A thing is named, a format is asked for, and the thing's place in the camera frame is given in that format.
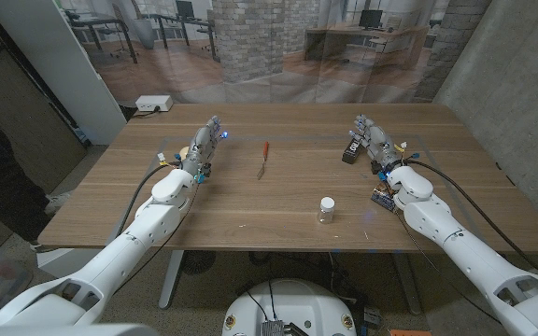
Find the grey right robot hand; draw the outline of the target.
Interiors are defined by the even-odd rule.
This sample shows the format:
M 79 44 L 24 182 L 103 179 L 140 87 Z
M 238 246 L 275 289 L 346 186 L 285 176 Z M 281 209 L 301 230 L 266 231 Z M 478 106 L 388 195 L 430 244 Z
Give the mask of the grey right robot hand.
M 373 120 L 365 115 L 358 115 L 354 125 L 357 130 L 350 131 L 349 134 L 366 149 L 374 175 L 387 175 L 401 165 L 401 154 L 396 150 L 391 137 Z

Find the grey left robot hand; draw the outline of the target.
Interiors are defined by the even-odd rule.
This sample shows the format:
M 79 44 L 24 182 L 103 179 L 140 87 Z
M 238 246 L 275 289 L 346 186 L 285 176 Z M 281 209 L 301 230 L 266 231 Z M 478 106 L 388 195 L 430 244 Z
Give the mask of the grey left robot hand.
M 192 138 L 181 160 L 181 169 L 191 174 L 197 182 L 209 177 L 214 152 L 219 142 L 227 137 L 228 133 L 221 130 L 219 117 L 213 116 Z

